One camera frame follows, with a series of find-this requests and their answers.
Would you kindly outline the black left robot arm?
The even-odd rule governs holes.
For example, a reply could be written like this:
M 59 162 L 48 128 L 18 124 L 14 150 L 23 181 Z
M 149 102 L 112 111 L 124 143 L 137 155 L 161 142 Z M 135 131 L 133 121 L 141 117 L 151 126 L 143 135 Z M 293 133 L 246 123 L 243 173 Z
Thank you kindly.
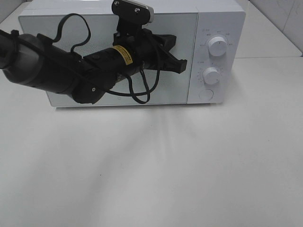
M 170 50 L 174 35 L 155 35 L 141 24 L 119 19 L 113 45 L 81 56 L 55 46 L 62 37 L 64 17 L 55 38 L 0 33 L 0 68 L 12 83 L 60 95 L 80 104 L 94 104 L 104 94 L 131 97 L 143 104 L 151 98 L 144 70 L 182 73 L 187 61 L 175 58 Z

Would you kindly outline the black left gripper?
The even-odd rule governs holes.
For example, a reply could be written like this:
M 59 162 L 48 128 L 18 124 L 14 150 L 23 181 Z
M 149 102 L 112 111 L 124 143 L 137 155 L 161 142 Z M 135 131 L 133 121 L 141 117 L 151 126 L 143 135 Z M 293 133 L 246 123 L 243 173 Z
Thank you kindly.
M 176 45 L 175 35 L 157 35 L 151 30 L 119 19 L 112 48 L 116 49 L 133 68 L 182 73 L 187 60 L 178 60 L 170 53 Z

